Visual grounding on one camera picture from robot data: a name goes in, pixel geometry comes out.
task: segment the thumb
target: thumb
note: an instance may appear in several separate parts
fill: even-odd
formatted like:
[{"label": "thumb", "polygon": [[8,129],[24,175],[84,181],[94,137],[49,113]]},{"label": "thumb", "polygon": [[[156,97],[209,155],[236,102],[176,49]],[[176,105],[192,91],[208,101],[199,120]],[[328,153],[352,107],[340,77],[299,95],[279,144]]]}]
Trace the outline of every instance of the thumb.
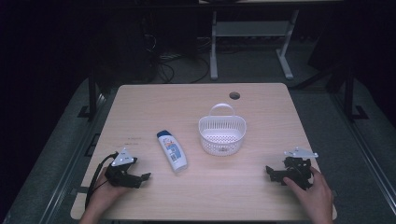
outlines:
[{"label": "thumb", "polygon": [[283,181],[285,182],[286,185],[289,186],[289,188],[294,192],[294,194],[300,199],[303,194],[305,193],[305,190],[301,189],[300,186],[298,186],[292,179],[288,177],[284,177]]}]

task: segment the gray carpet floor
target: gray carpet floor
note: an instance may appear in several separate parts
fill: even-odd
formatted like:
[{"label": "gray carpet floor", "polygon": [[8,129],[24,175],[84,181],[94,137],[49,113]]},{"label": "gray carpet floor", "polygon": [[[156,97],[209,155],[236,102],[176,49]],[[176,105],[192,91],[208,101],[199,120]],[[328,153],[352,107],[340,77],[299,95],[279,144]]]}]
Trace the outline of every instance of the gray carpet floor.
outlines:
[{"label": "gray carpet floor", "polygon": [[[287,53],[295,78],[286,80],[276,58],[276,44],[233,54],[219,54],[219,79],[213,81],[207,75],[198,83],[282,82],[293,86],[318,72],[307,65],[315,42],[295,41],[290,44]],[[208,53],[200,57],[208,62]],[[189,58],[167,64],[175,71],[171,83],[190,83],[207,70],[204,61]],[[170,77],[171,71],[166,69],[168,67],[164,68],[164,72]],[[163,83],[162,77],[163,74],[156,76],[151,83]],[[396,159],[396,130],[359,81],[355,81],[354,105],[362,106],[369,119],[354,123],[345,118],[338,104],[342,91],[329,94],[324,88],[326,83],[327,78],[323,78],[302,91],[290,91],[290,95],[311,147],[319,154],[320,169],[334,192],[334,205],[338,211],[335,223],[396,223],[396,216],[363,157],[361,143],[353,133],[355,128],[358,129],[389,182],[396,186],[396,167],[393,165]],[[118,86],[109,89],[100,98],[94,120],[88,122],[78,118],[79,110],[88,104],[88,82],[81,83],[12,205],[5,223],[77,223],[70,217],[70,210],[76,198],[76,189],[90,162],[84,154],[87,150],[94,150],[92,139],[97,138],[104,126]],[[103,220],[101,223],[113,222]]]}]

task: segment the person's right hand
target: person's right hand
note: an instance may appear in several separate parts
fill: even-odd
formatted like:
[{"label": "person's right hand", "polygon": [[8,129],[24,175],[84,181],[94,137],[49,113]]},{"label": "person's right hand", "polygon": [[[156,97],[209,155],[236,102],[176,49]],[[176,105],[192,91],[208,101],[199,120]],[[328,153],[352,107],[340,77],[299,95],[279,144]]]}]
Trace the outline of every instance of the person's right hand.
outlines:
[{"label": "person's right hand", "polygon": [[332,191],[324,176],[314,167],[310,167],[314,175],[314,183],[310,189],[301,189],[290,178],[284,177],[283,181],[291,188],[299,199],[305,212],[315,224],[332,223]]}]

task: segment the hand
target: hand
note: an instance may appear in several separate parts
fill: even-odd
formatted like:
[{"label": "hand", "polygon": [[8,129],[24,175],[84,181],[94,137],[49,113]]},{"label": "hand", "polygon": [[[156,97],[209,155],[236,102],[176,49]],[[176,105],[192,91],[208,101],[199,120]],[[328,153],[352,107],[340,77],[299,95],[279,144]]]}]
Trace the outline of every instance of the hand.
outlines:
[{"label": "hand", "polygon": [[113,187],[105,177],[107,167],[102,169],[95,183],[95,191],[91,196],[90,203],[79,221],[82,223],[97,223],[102,214],[124,193],[131,189],[125,187]]},{"label": "hand", "polygon": [[287,177],[283,178],[283,181],[297,196],[313,223],[332,223],[332,191],[327,185],[324,176],[314,167],[311,166],[310,169],[314,175],[314,183],[310,189],[301,189]]}]

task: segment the basket handle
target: basket handle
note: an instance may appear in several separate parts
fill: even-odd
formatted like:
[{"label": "basket handle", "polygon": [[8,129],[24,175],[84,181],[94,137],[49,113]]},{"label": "basket handle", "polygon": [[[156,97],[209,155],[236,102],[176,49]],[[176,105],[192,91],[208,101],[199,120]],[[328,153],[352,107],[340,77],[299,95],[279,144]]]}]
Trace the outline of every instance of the basket handle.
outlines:
[{"label": "basket handle", "polygon": [[235,116],[235,111],[233,110],[233,107],[230,106],[230,105],[227,105],[227,104],[216,104],[216,105],[214,105],[214,106],[210,109],[209,116],[212,116],[213,110],[215,110],[216,108],[219,108],[219,107],[228,107],[228,108],[230,108],[230,109],[233,111],[233,116]]}]

